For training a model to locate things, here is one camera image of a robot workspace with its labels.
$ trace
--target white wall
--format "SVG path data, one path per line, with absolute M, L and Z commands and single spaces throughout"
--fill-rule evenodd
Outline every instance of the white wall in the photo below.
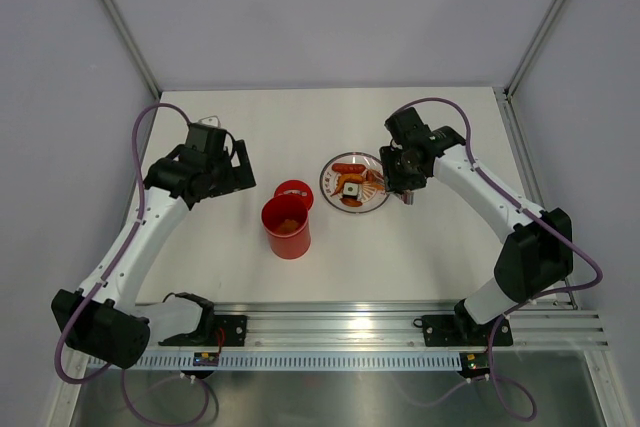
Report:
M 0 0 L 0 423 L 43 422 L 50 302 L 100 260 L 132 185 L 149 102 L 97 0 Z
M 551 0 L 116 0 L 165 90 L 504 85 Z
M 640 391 L 640 0 L 570 0 L 516 93 L 552 205 L 602 265 L 581 296 L 604 315 L 629 398 Z M 578 279 L 590 278 L 579 264 Z M 640 419 L 640 405 L 633 402 Z

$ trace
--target sausage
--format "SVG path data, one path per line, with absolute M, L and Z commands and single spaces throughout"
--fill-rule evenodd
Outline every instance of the sausage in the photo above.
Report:
M 331 170 L 339 174 L 361 174 L 367 168 L 362 164 L 333 164 Z
M 359 200 L 356 200 L 356 199 L 351 199 L 349 197 L 341 198 L 340 202 L 342 202 L 344 205 L 347 205 L 349 207 L 361 207 L 362 206 L 362 202 L 360 202 Z

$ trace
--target black mounting bracket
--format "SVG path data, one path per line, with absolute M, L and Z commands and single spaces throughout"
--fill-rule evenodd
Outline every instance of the black mounting bracket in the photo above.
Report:
M 453 314 L 423 315 L 413 321 L 413 326 L 422 330 L 424 345 L 427 347 L 487 347 L 493 322 L 478 326 L 472 334 L 463 335 L 456 325 Z M 496 332 L 493 345 L 510 347 L 513 345 L 511 325 L 502 321 Z
M 174 347 L 217 347 L 219 329 L 224 331 L 223 347 L 244 347 L 247 336 L 246 315 L 218 315 L 214 312 L 213 302 L 194 294 L 175 294 L 176 297 L 190 300 L 202 307 L 200 323 L 193 332 L 179 334 L 159 342 L 162 346 Z

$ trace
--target small box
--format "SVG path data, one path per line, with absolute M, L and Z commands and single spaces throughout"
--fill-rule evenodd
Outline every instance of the small box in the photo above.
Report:
M 345 182 L 342 188 L 342 196 L 350 199 L 357 199 L 360 193 L 360 185 L 353 182 Z

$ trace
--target cup lid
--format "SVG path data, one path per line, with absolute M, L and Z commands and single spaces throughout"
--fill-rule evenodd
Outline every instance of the cup lid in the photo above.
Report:
M 307 207 L 307 210 L 311 210 L 313 205 L 313 192 L 311 187 L 302 182 L 301 180 L 287 180 L 278 186 L 273 193 L 274 197 L 278 195 L 298 195 Z

